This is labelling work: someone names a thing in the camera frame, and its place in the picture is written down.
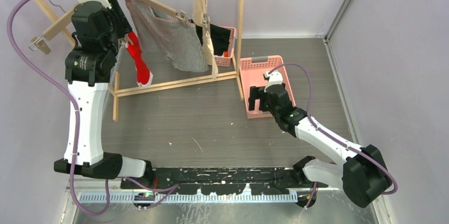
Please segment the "wooden hanger of red underwear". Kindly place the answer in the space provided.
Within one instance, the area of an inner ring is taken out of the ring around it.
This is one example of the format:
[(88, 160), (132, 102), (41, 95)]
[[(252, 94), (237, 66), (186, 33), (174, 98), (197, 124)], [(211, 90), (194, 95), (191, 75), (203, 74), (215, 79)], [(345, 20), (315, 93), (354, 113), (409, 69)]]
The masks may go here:
[(122, 44), (125, 42), (125, 36), (132, 31), (132, 26), (125, 16), (118, 0), (108, 0), (108, 2), (111, 5), (109, 13), (111, 15), (113, 32), (118, 40), (118, 44)]

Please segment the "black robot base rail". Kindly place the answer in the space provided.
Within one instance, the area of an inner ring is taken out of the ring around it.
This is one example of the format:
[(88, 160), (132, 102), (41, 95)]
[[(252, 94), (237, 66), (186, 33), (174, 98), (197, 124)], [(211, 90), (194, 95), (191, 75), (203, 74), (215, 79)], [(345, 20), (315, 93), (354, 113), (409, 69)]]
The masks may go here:
[(313, 183), (301, 178), (292, 167), (159, 167), (148, 178), (134, 177), (151, 189), (179, 195), (238, 195), (249, 186), (251, 195), (282, 195), (292, 189), (309, 189)]

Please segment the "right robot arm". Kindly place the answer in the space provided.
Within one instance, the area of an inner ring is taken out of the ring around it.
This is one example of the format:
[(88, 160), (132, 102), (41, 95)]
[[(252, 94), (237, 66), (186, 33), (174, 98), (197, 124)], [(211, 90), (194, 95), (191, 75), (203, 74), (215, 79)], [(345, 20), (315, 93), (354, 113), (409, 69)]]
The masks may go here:
[(290, 100), (285, 85), (249, 89), (248, 109), (269, 112), (279, 128), (303, 140), (331, 159), (322, 162), (306, 156), (294, 166), (294, 180), (300, 187), (312, 184), (316, 192), (319, 183), (342, 190), (358, 207), (365, 208), (382, 194), (397, 191), (397, 181), (388, 172), (381, 152), (373, 145), (362, 147), (348, 141), (320, 124), (307, 111)]

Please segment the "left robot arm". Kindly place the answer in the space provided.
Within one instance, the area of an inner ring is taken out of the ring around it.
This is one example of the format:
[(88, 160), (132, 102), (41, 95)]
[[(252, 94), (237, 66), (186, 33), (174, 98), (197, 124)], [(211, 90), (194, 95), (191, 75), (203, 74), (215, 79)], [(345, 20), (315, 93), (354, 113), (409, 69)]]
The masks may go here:
[(132, 30), (117, 0), (78, 4), (71, 21), (73, 50), (65, 59), (70, 105), (69, 140), (64, 157), (54, 162), (55, 172), (96, 179), (132, 177), (141, 188), (155, 178), (148, 160), (123, 157), (102, 148), (102, 121), (111, 71), (117, 62), (120, 39)]

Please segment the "grey striped underwear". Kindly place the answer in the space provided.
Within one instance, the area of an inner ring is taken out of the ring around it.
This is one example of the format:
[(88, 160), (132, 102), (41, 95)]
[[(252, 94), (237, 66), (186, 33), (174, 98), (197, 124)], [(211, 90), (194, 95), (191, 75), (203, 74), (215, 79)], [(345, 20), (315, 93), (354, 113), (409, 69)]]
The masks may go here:
[(126, 1), (126, 6), (143, 51), (163, 55), (181, 71), (209, 70), (195, 24), (184, 24), (138, 0)]

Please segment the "red underwear white trim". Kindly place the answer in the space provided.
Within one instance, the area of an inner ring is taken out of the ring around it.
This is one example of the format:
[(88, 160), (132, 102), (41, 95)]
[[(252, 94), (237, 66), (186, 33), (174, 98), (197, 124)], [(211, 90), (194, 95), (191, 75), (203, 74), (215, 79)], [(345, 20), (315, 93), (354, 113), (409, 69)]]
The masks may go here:
[(142, 49), (139, 39), (133, 31), (127, 34), (125, 47), (134, 61), (137, 85), (139, 87), (148, 88), (152, 83), (153, 74), (142, 58)]

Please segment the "wooden hanger of striped underwear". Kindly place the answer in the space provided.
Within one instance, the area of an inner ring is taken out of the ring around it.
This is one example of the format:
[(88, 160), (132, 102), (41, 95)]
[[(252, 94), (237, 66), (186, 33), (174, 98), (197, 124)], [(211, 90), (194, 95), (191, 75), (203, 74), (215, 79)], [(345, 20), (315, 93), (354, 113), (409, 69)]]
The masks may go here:
[(178, 11), (157, 0), (137, 0), (137, 1), (143, 2), (144, 4), (165, 13), (174, 19), (177, 19), (184, 26), (186, 26), (186, 24), (189, 23), (189, 18), (186, 16), (186, 13), (184, 11)]

